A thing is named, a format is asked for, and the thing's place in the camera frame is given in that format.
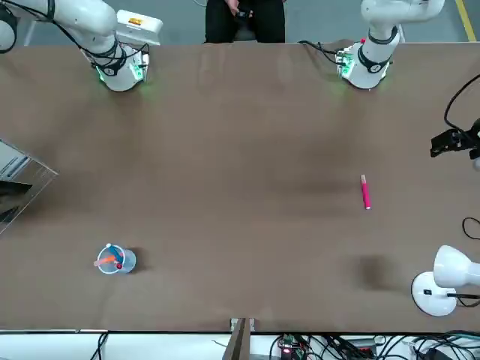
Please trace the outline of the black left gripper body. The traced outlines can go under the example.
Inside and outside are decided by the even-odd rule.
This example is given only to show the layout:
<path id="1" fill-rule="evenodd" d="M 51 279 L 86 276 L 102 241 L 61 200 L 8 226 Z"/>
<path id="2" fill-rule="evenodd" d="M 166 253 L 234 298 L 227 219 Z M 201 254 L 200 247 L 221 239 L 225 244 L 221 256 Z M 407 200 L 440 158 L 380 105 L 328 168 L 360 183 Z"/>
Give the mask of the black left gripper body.
<path id="1" fill-rule="evenodd" d="M 480 131 L 480 118 L 474 121 L 472 127 L 468 131 L 468 138 L 470 142 L 470 150 L 478 151 L 479 150 L 479 131 Z"/>

